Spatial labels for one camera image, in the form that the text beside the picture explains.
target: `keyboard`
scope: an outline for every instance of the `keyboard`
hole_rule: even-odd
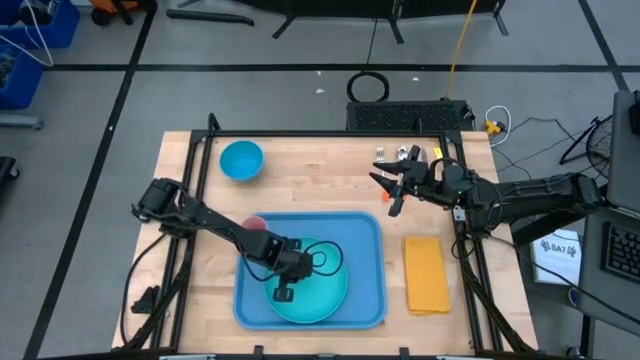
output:
[[[602,269],[640,284],[640,234],[603,223]]]

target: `red object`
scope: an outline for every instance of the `red object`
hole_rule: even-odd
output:
[[[259,216],[251,216],[242,222],[242,227],[248,230],[267,230],[267,222]]]

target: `blue tray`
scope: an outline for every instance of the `blue tray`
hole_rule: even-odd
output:
[[[387,312],[382,233],[376,219],[364,212],[258,213],[269,231],[287,237],[314,237],[335,241],[344,251],[349,288],[340,308],[313,324],[284,320],[269,306],[264,283],[251,277],[240,259],[236,265],[233,314],[240,325],[252,330],[369,329]],[[264,268],[250,264],[256,274]]]

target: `yellow towel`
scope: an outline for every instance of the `yellow towel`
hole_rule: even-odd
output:
[[[440,240],[404,239],[404,270],[411,315],[447,314],[451,310]]]

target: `yellow cable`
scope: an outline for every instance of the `yellow cable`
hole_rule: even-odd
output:
[[[451,94],[451,89],[453,89],[453,74],[456,72],[456,63],[458,62],[458,55],[460,55],[460,48],[462,47],[462,42],[464,41],[464,35],[467,33],[467,27],[469,27],[469,22],[471,22],[471,15],[473,14],[473,10],[476,8],[477,2],[478,0],[473,0],[473,2],[471,3],[471,8],[469,9],[469,13],[467,14],[467,19],[464,21],[464,27],[462,28],[460,39],[458,39],[458,46],[456,46],[456,52],[453,55],[453,63],[451,63],[451,73],[449,74],[449,87],[447,88],[447,94],[445,95],[446,99],[449,99],[449,94]]]

